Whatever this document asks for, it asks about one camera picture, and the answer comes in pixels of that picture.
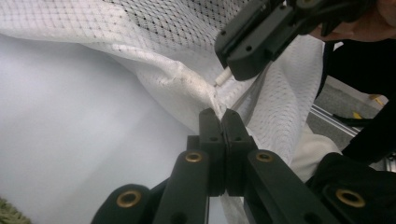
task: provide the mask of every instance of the black plastic part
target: black plastic part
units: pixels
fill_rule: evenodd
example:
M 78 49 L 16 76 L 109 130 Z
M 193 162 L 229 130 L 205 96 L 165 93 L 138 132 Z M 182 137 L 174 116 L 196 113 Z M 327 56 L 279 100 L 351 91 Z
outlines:
M 223 65 L 227 67 L 227 58 L 251 30 L 271 12 L 270 2 L 249 1 L 242 10 L 218 34 L 215 52 Z
M 251 150 L 257 149 L 248 135 L 245 124 L 235 111 L 228 109 L 222 125 L 227 144 L 226 153 L 226 189 L 230 196 L 243 196 L 247 182 L 245 176 L 246 158 Z
M 265 213 L 250 218 L 253 223 L 263 223 L 260 220 L 271 220 L 274 224 L 339 223 L 275 153 L 256 150 L 247 159 L 247 177 L 252 188 L 247 188 L 245 200 L 254 205 L 247 213 L 254 215 L 255 208 L 265 209 Z
M 242 10 L 216 40 L 215 51 L 236 80 L 257 76 L 297 35 L 307 35 L 321 23 L 322 35 L 328 35 L 341 21 L 359 18 L 374 1 L 298 0 L 286 7 L 274 2 L 267 3 L 271 12 L 260 16 L 253 10 L 260 4 L 252 3 L 255 7 Z
M 137 203 L 130 207 L 120 207 L 117 203 L 119 196 L 128 191 L 140 194 Z M 92 224 L 143 224 L 145 208 L 149 201 L 149 189 L 139 185 L 125 185 L 114 190 L 96 212 Z
M 336 196 L 336 191 L 339 189 L 350 190 L 361 196 L 364 205 L 356 207 L 343 203 Z M 349 186 L 330 185 L 326 186 L 322 192 L 322 201 L 327 204 L 332 213 L 337 216 L 342 223 L 394 223 L 394 214 L 388 211 L 387 208 L 375 203 L 375 200 L 367 197 L 358 189 L 352 189 Z M 351 202 L 357 200 L 356 196 L 350 195 Z
M 347 126 L 350 127 L 365 127 L 367 125 L 369 125 L 369 123 L 371 123 L 373 120 L 372 119 L 347 119 L 347 118 L 343 118 L 341 116 L 332 115 L 335 119 L 340 120 L 341 122 L 345 123 Z
M 365 164 L 381 161 L 396 150 L 396 95 L 379 111 L 372 122 L 343 150 L 354 161 Z
M 221 124 L 213 109 L 199 114 L 199 149 L 207 153 L 210 162 L 209 196 L 220 196 L 225 191 L 225 143 Z
M 207 223 L 208 175 L 209 160 L 205 152 L 188 150 L 181 153 L 153 223 Z

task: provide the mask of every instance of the white surface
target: white surface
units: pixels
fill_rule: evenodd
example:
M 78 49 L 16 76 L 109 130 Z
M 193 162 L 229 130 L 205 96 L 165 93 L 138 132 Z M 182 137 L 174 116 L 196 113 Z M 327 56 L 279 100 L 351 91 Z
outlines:
M 0 197 L 34 223 L 90 223 L 112 190 L 168 177 L 193 134 L 102 52 L 0 35 L 0 64 Z

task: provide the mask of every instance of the net fabric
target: net fabric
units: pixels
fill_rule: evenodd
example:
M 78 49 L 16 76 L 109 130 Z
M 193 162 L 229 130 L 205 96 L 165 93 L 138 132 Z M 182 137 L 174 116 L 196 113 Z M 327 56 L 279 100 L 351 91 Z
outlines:
M 133 71 L 175 118 L 198 132 L 198 114 L 219 117 L 253 80 L 230 78 L 214 87 L 222 67 L 214 53 L 220 28 L 242 0 L 3 0 L 0 33 L 19 38 L 81 43 L 110 53 Z M 321 44 L 298 37 L 271 66 L 248 124 L 261 148 L 290 163 L 314 100 Z

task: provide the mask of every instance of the crumpled white cloth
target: crumpled white cloth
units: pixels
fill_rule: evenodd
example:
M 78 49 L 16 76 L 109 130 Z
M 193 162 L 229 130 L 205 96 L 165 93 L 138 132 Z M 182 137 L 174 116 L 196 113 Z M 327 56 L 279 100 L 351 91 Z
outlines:
M 197 132 L 201 110 L 212 107 L 221 117 L 253 82 L 231 78 L 221 87 L 213 85 L 222 70 L 213 50 L 215 37 L 245 3 L 4 0 L 0 33 L 81 43 L 113 55 L 169 113 Z M 270 67 L 254 111 L 248 111 L 247 126 L 259 147 L 276 152 L 287 164 L 317 92 L 321 46 L 310 36 L 296 38 Z

